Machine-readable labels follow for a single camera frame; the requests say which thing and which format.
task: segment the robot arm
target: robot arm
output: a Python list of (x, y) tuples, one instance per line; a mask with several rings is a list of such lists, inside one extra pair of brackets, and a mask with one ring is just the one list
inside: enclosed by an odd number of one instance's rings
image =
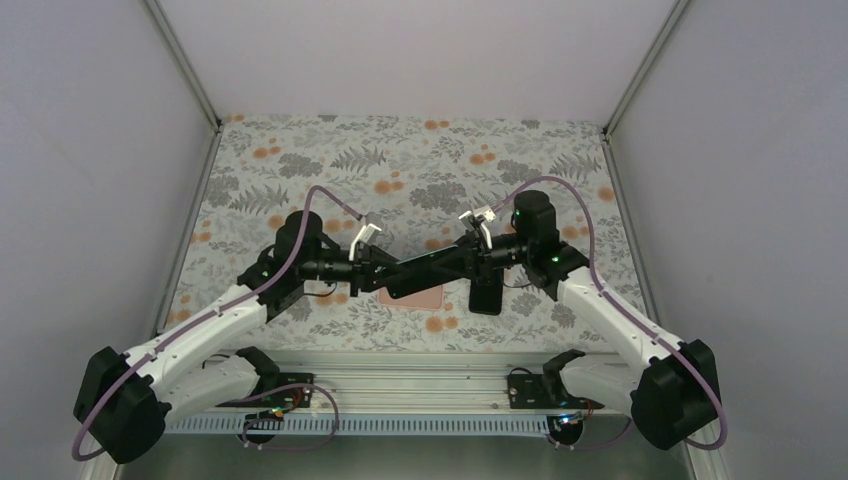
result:
[[(392, 297), (399, 298), (467, 278), (471, 281), (469, 310), (496, 315), (501, 309), (503, 270), (521, 265), (534, 286), (554, 301), (562, 299), (597, 328), (626, 362), (598, 364), (582, 352), (561, 355), (545, 366), (548, 378), (555, 379), (552, 390), (596, 400), (631, 416), (659, 448), (670, 448), (716, 417), (699, 385), (653, 340), (680, 346), (680, 353), (718, 392), (709, 348), (699, 341), (681, 342), (609, 291), (656, 334), (644, 333), (613, 308), (595, 286), (589, 260), (559, 239), (556, 212), (544, 193), (524, 191), (515, 196), (512, 220), (516, 233), (492, 236), (485, 222), (494, 218), (494, 212), (488, 207), (476, 209), (460, 217), (467, 231), (452, 245), (406, 260), (373, 245), (373, 237), (381, 229), (371, 221), (365, 222), (350, 249), (342, 250), (323, 233), (318, 215), (306, 215), (292, 213), (277, 231), (276, 242), (260, 253), (257, 262), (237, 278), (237, 284), (184, 324), (121, 355), (107, 347), (91, 358), (74, 416), (89, 422), (95, 404), (102, 404), (89, 432), (116, 462), (126, 463), (142, 455), (168, 424), (276, 386), (279, 369), (254, 347), (239, 350), (212, 368), (192, 369), (300, 299), (306, 280), (347, 282), (351, 297), (385, 287)], [(294, 252), (294, 260), (287, 260), (299, 231), (301, 246)], [(290, 266), (282, 271), (285, 262)], [(269, 285), (271, 277), (277, 280)], [(224, 308), (242, 297), (246, 300)], [(151, 360), (135, 366), (145, 358)], [(138, 370), (115, 386), (131, 368)], [(107, 399), (110, 389), (113, 394)]]
[[(602, 280), (601, 285), (606, 287), (606, 282)], [(667, 450), (714, 420), (716, 411), (701, 386), (657, 340), (679, 347), (718, 395), (715, 358), (700, 340), (683, 342), (614, 291), (606, 291), (653, 336), (613, 307), (601, 295), (589, 269), (580, 267), (560, 283), (562, 301), (597, 329), (624, 362), (604, 363), (575, 354), (549, 368), (558, 369), (560, 386), (567, 395), (595, 400), (631, 417), (651, 444)]]

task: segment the white wall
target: white wall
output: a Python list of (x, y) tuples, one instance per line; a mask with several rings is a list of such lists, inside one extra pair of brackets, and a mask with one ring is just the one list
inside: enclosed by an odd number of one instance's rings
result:
[(716, 353), (733, 478), (848, 478), (848, 3), (696, 1), (613, 135), (662, 321)]
[(152, 328), (210, 129), (140, 2), (0, 15), (0, 476), (75, 478), (88, 357)]
[(219, 113), (609, 120), (673, 0), (161, 0)]

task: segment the black joint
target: black joint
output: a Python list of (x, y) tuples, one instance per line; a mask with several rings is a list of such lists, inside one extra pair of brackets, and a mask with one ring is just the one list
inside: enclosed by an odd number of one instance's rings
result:
[[(700, 340), (680, 344), (680, 354), (704, 377), (721, 400), (715, 356)], [(630, 396), (639, 432), (653, 446), (668, 450), (711, 421), (718, 413), (695, 377), (673, 356), (652, 358)]]
[(559, 372), (565, 368), (569, 362), (585, 355), (586, 354), (580, 350), (571, 349), (567, 352), (560, 353), (542, 365), (542, 386), (545, 389), (545, 393), (548, 394), (551, 400), (555, 399), (559, 395), (565, 396), (566, 398), (572, 398), (565, 390), (565, 385), (562, 384), (562, 377), (560, 377)]
[(265, 352), (256, 347), (246, 347), (237, 351), (236, 356), (250, 362), (256, 374), (259, 375), (259, 381), (256, 382), (256, 388), (253, 389), (251, 395), (267, 392), (274, 388), (277, 382), (277, 374), (280, 373), (280, 367), (268, 355), (265, 355)]
[[(122, 355), (106, 347), (88, 361), (74, 404), (74, 417), (82, 423), (106, 390), (129, 370)], [(118, 464), (135, 460), (159, 440), (165, 431), (165, 413), (170, 405), (156, 400), (150, 383), (131, 375), (106, 402), (89, 433)]]

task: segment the floral pattern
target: floral pattern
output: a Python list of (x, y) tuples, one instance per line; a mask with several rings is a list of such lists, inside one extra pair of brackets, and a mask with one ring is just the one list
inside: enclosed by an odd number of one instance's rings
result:
[[(558, 175), (591, 209), (598, 267), (609, 283), (644, 309), (633, 260), (603, 158), (600, 132), (589, 123), (335, 115), (235, 115), (228, 118), (168, 326), (221, 295), (274, 241), (306, 191), (323, 185), (384, 224), (378, 245), (403, 258), (451, 243), (456, 218), (469, 207), (495, 205), (522, 182)], [(588, 253), (588, 226), (570, 194), (540, 184), (557, 208), (562, 237)], [(313, 209), (342, 247), (358, 223), (316, 196)], [(508, 215), (491, 226), (510, 231)], [(516, 267), (506, 283), (521, 286)], [(308, 282), (308, 292), (330, 287)], [(376, 294), (349, 296), (339, 285), (304, 297), (233, 347), (266, 350), (561, 352), (611, 351), (568, 307), (533, 287), (507, 288), (496, 317), (468, 311), (469, 284), (445, 285), (441, 311), (389, 307)]]

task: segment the black cable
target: black cable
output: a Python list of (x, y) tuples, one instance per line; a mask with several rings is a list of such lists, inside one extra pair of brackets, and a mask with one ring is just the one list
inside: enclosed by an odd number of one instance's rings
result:
[(332, 289), (332, 290), (330, 290), (330, 291), (329, 291), (329, 292), (327, 292), (327, 293), (304, 293), (304, 294), (303, 294), (303, 296), (304, 296), (304, 297), (318, 297), (318, 298), (329, 297), (330, 295), (332, 295), (332, 294), (333, 294), (333, 292), (335, 292), (335, 291), (336, 291), (336, 289), (337, 289), (337, 288), (339, 288), (339, 284), (338, 284), (338, 283), (334, 283), (334, 284), (333, 284), (333, 289)]
[(504, 287), (506, 287), (506, 288), (527, 288), (527, 287), (529, 287), (530, 285), (533, 285), (533, 284), (532, 284), (532, 283), (530, 283), (530, 282), (528, 282), (528, 283), (526, 283), (526, 284), (524, 284), (524, 285), (507, 285), (505, 281), (503, 282), (503, 284), (504, 284)]
[(211, 359), (212, 359), (212, 357), (230, 358), (230, 356), (229, 356), (229, 355), (225, 355), (225, 354), (223, 354), (223, 353), (215, 353), (215, 354), (212, 354), (212, 356), (210, 356), (210, 357), (209, 357), (209, 358), (207, 358), (206, 360), (204, 360), (204, 361), (203, 361), (203, 363), (201, 363), (201, 364), (200, 364), (200, 368), (206, 368), (206, 362), (208, 362), (209, 360), (211, 360)]
[(527, 375), (535, 375), (533, 372), (531, 372), (530, 370), (527, 370), (524, 367), (515, 367), (515, 368), (513, 368), (512, 370), (509, 371), (507, 376), (512, 376), (515, 372), (523, 372), (523, 373), (526, 373)]

